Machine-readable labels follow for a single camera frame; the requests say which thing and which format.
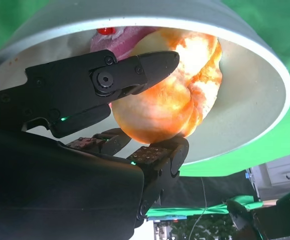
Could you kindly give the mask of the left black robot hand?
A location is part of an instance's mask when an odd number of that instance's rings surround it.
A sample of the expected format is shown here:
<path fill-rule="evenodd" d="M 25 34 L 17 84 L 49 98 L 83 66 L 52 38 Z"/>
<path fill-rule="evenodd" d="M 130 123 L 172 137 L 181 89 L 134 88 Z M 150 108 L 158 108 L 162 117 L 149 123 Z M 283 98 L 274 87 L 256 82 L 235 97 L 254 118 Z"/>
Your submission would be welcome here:
<path fill-rule="evenodd" d="M 238 230 L 234 240 L 290 240 L 290 193 L 273 206 L 252 210 L 229 200 L 227 210 Z"/>

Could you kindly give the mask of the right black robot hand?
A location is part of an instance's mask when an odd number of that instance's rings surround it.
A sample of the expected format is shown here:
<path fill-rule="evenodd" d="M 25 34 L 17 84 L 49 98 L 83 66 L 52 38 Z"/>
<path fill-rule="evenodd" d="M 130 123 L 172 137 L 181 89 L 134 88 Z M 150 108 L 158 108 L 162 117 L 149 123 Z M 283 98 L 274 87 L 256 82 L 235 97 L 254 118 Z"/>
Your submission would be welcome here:
<path fill-rule="evenodd" d="M 127 240 L 179 178 L 181 137 L 116 157 L 129 142 L 113 128 L 60 139 L 111 113 L 110 102 L 168 77 L 179 55 L 118 61 L 109 50 L 25 69 L 25 84 L 0 90 L 0 240 Z"/>

